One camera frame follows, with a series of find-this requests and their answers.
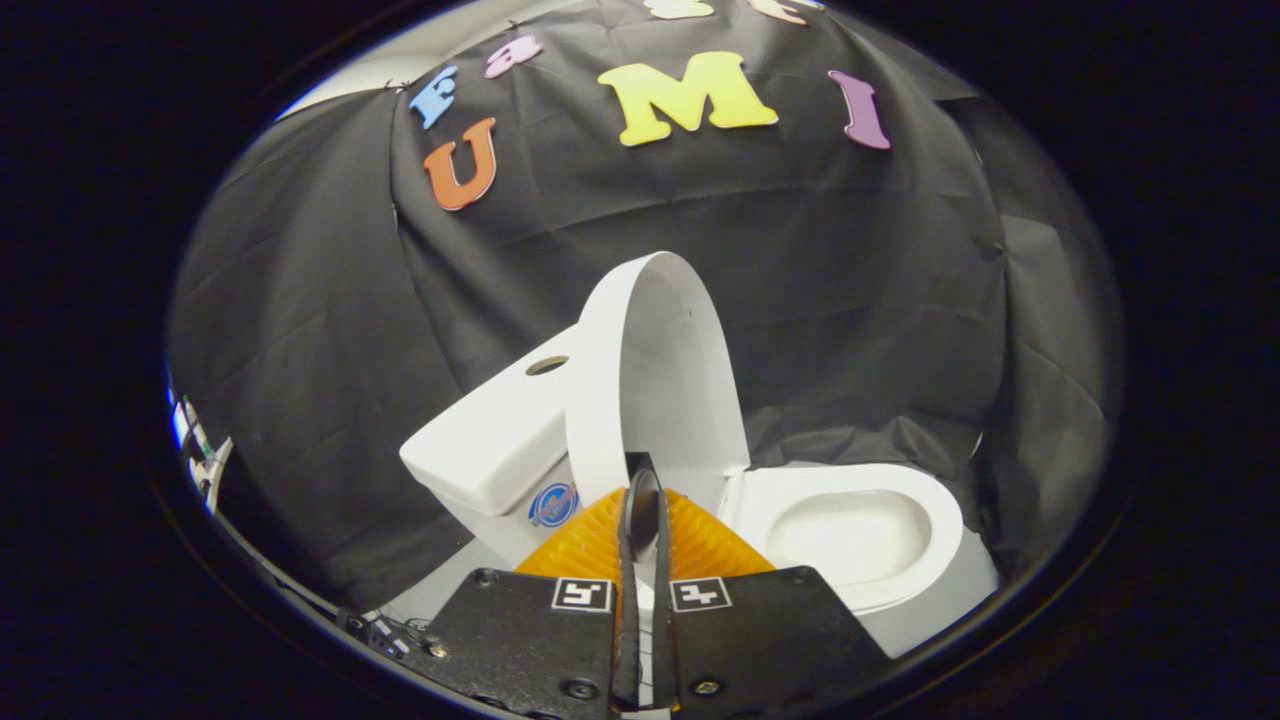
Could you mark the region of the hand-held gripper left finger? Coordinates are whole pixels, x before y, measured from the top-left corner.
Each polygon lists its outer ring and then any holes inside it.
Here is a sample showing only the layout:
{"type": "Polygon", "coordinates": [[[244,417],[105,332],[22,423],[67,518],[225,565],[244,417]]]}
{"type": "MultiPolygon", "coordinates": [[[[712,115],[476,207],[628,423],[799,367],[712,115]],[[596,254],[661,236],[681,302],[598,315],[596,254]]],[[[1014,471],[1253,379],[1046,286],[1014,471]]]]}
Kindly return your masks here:
{"type": "Polygon", "coordinates": [[[475,702],[522,717],[618,717],[641,698],[635,543],[646,539],[646,474],[598,502],[599,546],[568,559],[604,564],[600,577],[566,570],[472,570],[425,630],[420,671],[475,702]]]}

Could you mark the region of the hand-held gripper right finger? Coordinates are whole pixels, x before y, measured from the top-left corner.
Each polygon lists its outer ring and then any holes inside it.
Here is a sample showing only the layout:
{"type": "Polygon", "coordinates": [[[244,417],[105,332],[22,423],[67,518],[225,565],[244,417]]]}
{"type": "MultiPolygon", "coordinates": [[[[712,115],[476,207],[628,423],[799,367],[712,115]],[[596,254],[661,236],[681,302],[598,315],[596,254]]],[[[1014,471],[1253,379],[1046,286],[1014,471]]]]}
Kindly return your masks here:
{"type": "Polygon", "coordinates": [[[645,471],[652,706],[672,714],[823,714],[867,692],[888,656],[810,566],[746,571],[716,519],[645,471]]]}

